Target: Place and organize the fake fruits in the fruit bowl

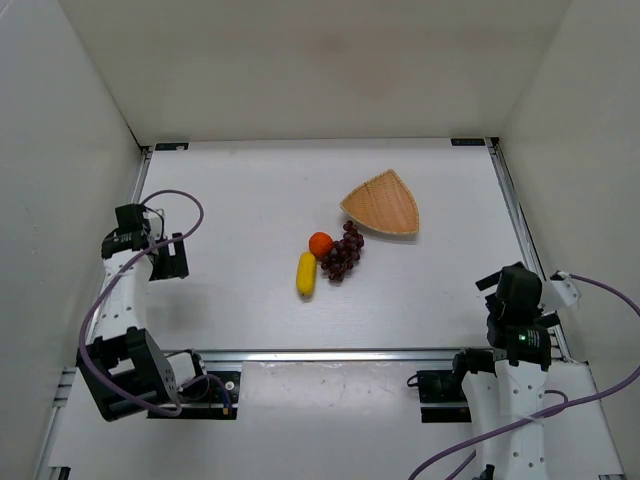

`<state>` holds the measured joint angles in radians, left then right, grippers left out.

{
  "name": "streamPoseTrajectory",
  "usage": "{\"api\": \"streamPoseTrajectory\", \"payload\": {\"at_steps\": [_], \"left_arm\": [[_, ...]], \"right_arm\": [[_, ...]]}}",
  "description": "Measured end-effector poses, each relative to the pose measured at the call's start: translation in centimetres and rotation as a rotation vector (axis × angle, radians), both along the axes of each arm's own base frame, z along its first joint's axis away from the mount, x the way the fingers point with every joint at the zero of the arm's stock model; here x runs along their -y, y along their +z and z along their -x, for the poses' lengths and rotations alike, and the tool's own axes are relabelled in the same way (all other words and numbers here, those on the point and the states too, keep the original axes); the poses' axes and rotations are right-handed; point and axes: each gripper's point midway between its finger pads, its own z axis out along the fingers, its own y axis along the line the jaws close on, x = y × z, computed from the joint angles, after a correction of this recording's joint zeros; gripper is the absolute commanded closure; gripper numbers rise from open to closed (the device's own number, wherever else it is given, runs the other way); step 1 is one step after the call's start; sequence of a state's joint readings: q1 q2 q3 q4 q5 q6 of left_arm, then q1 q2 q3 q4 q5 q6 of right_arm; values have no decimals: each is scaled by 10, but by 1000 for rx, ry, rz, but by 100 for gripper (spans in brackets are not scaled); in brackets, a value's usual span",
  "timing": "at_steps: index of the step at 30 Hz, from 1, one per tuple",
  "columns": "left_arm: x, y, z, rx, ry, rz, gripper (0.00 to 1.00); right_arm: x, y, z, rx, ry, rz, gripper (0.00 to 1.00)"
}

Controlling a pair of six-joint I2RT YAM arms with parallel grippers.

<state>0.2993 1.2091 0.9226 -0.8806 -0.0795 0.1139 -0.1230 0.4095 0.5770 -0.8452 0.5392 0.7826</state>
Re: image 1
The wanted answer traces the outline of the fake orange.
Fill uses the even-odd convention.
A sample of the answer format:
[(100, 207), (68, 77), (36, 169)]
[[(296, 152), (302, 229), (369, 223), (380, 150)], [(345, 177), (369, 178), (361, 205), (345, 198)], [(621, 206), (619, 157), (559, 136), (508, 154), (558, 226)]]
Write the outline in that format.
[(326, 256), (334, 246), (334, 241), (325, 232), (314, 233), (308, 241), (309, 251), (317, 258)]

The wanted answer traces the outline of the fake purple grape bunch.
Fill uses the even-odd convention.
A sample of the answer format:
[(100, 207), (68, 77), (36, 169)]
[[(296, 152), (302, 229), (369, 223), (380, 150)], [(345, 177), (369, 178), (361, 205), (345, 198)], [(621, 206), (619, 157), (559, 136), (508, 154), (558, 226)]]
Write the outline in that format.
[(361, 259), (364, 237), (352, 220), (343, 224), (343, 235), (335, 240), (327, 253), (320, 257), (320, 266), (332, 283), (340, 283)]

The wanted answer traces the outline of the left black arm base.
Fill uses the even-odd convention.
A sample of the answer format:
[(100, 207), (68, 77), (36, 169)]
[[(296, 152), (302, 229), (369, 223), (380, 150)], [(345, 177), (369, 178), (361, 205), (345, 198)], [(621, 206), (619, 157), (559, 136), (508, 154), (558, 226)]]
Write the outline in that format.
[(154, 412), (148, 419), (161, 420), (236, 420), (241, 390), (240, 371), (209, 371), (219, 382), (205, 378), (179, 390), (182, 410), (177, 417), (165, 417)]

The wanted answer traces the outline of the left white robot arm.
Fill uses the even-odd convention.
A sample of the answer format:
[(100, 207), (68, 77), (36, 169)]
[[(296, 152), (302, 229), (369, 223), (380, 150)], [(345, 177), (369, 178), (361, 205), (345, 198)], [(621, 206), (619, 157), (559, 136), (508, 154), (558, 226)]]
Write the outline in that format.
[[(104, 420), (115, 421), (145, 408), (123, 391), (154, 407), (180, 400), (182, 389), (205, 373), (191, 349), (166, 355), (147, 329), (151, 282), (189, 275), (181, 234), (167, 235), (164, 211), (144, 204), (115, 209), (116, 228), (101, 245), (105, 285), (81, 335), (77, 365)], [(164, 242), (175, 239), (174, 247)]]

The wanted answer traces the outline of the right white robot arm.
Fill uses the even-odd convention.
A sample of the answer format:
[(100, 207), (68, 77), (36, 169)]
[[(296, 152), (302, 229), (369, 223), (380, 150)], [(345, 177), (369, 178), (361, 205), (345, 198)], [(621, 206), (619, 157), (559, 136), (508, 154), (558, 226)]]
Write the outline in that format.
[(540, 278), (518, 262), (476, 282), (495, 291), (486, 300), (488, 350), (464, 349), (453, 361), (475, 436), (524, 420), (475, 445), (478, 479), (547, 479), (543, 407), (551, 337), (540, 300)]

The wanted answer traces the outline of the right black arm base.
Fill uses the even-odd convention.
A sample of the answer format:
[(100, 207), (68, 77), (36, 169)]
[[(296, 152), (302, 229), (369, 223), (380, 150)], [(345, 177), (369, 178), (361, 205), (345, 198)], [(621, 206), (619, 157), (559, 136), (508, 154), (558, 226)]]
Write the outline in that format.
[(466, 397), (452, 371), (418, 370), (406, 385), (418, 392), (423, 424), (471, 422)]

